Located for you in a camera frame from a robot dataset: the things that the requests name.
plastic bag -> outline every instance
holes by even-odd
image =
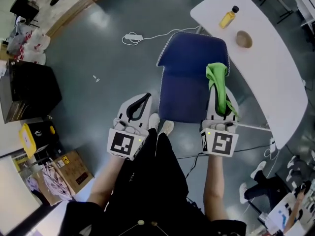
[[[50,37],[45,35],[42,30],[36,29],[27,39],[28,49],[43,53],[50,43]]]
[[[33,51],[28,48],[27,44],[24,44],[20,48],[20,54],[17,56],[17,59],[44,65],[46,63],[46,54]]]
[[[21,46],[26,42],[32,34],[33,27],[23,23],[17,23],[8,38],[8,46],[6,50],[9,54],[19,55]]]

gray floor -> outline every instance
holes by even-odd
[[[121,38],[130,31],[144,37],[169,32],[171,29],[196,27],[190,17],[190,10],[202,0],[100,0],[80,13],[52,41],[47,54],[47,65],[57,77],[63,101],[51,113],[60,134],[61,142],[67,149],[76,148],[88,168],[95,175],[106,165],[108,129],[125,100],[144,92],[160,89],[162,68],[156,67],[157,58],[169,36],[143,41],[137,46],[123,45]],[[306,42],[306,34],[300,28],[301,19],[294,13],[287,20],[276,25],[284,9],[275,1],[268,0],[261,10],[289,48],[302,78],[311,87],[314,74],[315,54],[311,44]],[[242,122],[261,125],[266,122],[251,90],[238,70],[232,66],[227,86],[234,93],[239,105]],[[310,100],[315,97],[309,92]],[[290,148],[309,158],[313,146],[314,109],[308,106],[303,121],[296,134],[288,143]],[[199,126],[176,123],[170,140],[177,157],[196,155],[201,151]],[[237,149],[269,144],[271,134],[239,127],[240,138]],[[239,186],[246,181],[253,185],[250,173],[264,159],[264,148],[234,154],[224,159],[225,197],[227,212],[232,219],[247,222],[251,231],[259,225],[256,213],[239,202]],[[281,166],[283,175],[291,154],[283,148],[273,172]],[[193,158],[179,160],[187,173]],[[267,159],[265,173],[268,174],[274,162]],[[189,197],[203,207],[202,193],[205,181],[207,158],[198,159],[197,167],[188,177]],[[77,195],[85,200],[91,185]],[[264,198],[255,200],[257,206],[268,211]]]

person's hand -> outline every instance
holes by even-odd
[[[304,200],[305,198],[304,191],[305,191],[305,188],[299,192],[299,194],[297,195],[296,201],[301,203]]]

person's arm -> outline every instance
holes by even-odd
[[[210,221],[228,219],[224,204],[223,158],[209,155],[203,203]]]
[[[111,156],[110,162],[95,179],[87,202],[95,203],[105,209],[123,163],[123,158]]]
[[[295,205],[293,207],[293,211],[291,213],[291,215],[289,216],[289,219],[287,221],[287,224],[285,225],[285,228],[284,228],[284,231],[283,231],[283,234],[286,234],[291,228],[292,226],[294,225],[294,221],[295,221],[295,218],[299,212],[299,209],[300,209],[300,205],[302,204],[303,202],[303,199],[305,197],[305,194],[304,194],[304,191],[305,189],[302,189],[300,191],[300,193],[297,195],[297,198],[296,198],[296,202],[295,202]]]

green cloth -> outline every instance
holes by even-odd
[[[238,118],[238,114],[232,106],[232,103],[226,99],[225,80],[224,77],[227,74],[227,67],[222,63],[208,64],[206,68],[206,77],[209,79],[209,91],[210,88],[215,85],[218,92],[218,111],[224,115],[226,112],[226,106],[235,114]]]

